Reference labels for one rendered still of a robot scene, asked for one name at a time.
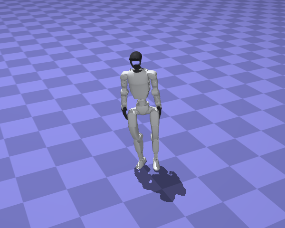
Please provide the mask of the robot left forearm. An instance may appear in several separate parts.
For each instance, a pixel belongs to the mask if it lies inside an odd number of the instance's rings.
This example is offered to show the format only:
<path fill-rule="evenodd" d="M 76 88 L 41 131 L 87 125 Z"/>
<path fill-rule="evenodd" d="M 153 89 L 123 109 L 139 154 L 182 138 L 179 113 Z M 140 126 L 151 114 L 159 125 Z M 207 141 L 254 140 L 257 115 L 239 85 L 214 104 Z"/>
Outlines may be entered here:
<path fill-rule="evenodd" d="M 161 99 L 160 99 L 160 92 L 159 92 L 159 89 L 158 89 L 158 95 L 154 95 L 154 101 L 155 101 L 155 104 L 156 104 L 156 108 L 158 106 L 162 107 L 161 106 Z"/>

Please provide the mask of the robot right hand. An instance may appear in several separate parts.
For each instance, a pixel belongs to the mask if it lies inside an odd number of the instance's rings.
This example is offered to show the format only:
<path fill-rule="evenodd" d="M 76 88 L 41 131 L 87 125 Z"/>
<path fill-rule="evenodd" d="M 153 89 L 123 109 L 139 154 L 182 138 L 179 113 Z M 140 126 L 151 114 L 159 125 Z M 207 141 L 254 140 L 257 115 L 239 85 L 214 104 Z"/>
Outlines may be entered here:
<path fill-rule="evenodd" d="M 123 115 L 125 116 L 126 120 L 128 120 L 126 111 L 127 111 L 127 109 L 126 109 L 126 107 L 124 107 L 124 108 L 122 109 L 122 112 L 123 112 Z"/>

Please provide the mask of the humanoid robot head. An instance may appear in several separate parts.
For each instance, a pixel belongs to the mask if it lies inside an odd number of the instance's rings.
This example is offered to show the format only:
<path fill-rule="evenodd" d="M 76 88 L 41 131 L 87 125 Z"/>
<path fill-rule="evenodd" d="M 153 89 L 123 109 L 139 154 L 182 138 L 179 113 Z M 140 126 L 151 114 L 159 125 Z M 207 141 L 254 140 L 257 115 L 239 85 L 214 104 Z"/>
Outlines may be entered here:
<path fill-rule="evenodd" d="M 133 70 L 133 72 L 139 73 L 139 72 L 142 71 L 142 70 L 139 70 L 139 69 L 141 68 L 141 67 L 140 67 L 140 65 L 141 65 L 141 59 L 142 59 L 142 55 L 141 55 L 141 53 L 138 52 L 138 51 L 135 51 L 135 52 L 133 52 L 133 53 L 130 55 L 129 60 L 130 60 L 131 66 L 135 69 L 135 70 Z M 132 61 L 139 61 L 140 63 L 139 63 L 139 65 L 134 65 L 134 66 L 133 66 Z M 141 69 L 144 69 L 144 68 L 141 68 Z"/>

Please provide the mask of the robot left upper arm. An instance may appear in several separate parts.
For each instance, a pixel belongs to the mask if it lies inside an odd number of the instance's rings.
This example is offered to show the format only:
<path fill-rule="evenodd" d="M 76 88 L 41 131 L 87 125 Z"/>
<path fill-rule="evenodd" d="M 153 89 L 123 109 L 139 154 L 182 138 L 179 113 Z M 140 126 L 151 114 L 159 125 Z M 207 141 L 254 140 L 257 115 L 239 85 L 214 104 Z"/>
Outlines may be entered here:
<path fill-rule="evenodd" d="M 158 79 L 157 79 L 157 73 L 154 70 L 148 70 L 147 71 L 148 77 L 151 80 L 152 84 L 152 95 L 158 95 Z"/>

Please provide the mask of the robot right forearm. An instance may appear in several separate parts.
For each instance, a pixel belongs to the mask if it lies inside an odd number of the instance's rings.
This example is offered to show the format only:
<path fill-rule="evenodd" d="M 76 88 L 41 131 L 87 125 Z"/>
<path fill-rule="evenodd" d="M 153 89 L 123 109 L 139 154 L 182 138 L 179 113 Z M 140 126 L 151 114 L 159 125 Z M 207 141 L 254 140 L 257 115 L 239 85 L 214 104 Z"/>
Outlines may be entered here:
<path fill-rule="evenodd" d="M 127 108 L 127 96 L 121 95 L 121 108 L 123 109 L 124 107 Z"/>

